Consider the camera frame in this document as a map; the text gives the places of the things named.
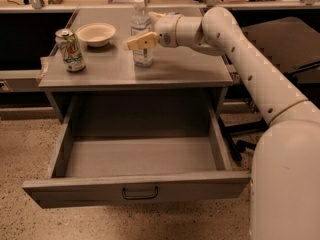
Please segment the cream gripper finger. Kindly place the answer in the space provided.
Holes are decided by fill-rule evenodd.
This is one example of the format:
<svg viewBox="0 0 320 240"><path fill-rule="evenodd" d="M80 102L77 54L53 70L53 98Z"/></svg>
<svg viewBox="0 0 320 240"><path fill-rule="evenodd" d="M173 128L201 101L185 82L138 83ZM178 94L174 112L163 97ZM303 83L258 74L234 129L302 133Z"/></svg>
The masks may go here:
<svg viewBox="0 0 320 240"><path fill-rule="evenodd" d="M153 24L156 24L157 21L164 16L163 13L158 13L158 12L149 12L148 15L149 15L151 22Z"/></svg>
<svg viewBox="0 0 320 240"><path fill-rule="evenodd" d="M132 36L126 42L129 50L136 51L142 49L154 48L159 42L159 37L155 32L140 33Z"/></svg>

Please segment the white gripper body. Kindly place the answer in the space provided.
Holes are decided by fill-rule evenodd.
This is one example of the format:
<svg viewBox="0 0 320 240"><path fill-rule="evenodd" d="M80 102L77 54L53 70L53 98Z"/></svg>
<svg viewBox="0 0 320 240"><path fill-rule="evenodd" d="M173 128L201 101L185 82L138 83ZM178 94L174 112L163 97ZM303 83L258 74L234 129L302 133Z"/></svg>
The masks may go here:
<svg viewBox="0 0 320 240"><path fill-rule="evenodd" d="M157 16L154 30L159 37L159 44L163 47L176 48L176 29L181 14L160 14Z"/></svg>

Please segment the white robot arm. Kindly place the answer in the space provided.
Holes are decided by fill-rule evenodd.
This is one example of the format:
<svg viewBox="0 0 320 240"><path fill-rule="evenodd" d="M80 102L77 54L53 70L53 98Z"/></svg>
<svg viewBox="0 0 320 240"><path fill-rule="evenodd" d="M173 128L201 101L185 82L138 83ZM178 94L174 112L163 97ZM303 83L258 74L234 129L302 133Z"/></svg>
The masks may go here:
<svg viewBox="0 0 320 240"><path fill-rule="evenodd" d="M128 50L186 46L224 53L269 129L259 139L250 177L250 240L320 240L320 110L245 37L223 7L203 17L151 12L153 29Z"/></svg>

